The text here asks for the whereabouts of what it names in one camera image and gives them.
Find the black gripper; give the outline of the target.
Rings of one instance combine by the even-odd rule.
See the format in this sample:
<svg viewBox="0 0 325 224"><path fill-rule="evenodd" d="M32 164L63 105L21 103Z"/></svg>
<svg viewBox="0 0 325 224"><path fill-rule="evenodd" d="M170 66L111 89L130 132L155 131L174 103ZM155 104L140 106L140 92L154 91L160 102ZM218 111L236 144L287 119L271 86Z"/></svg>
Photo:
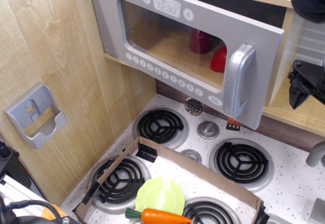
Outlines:
<svg viewBox="0 0 325 224"><path fill-rule="evenodd" d="M322 66L294 60L289 73L289 103L293 109L302 105L310 95L324 102L324 62Z"/></svg>

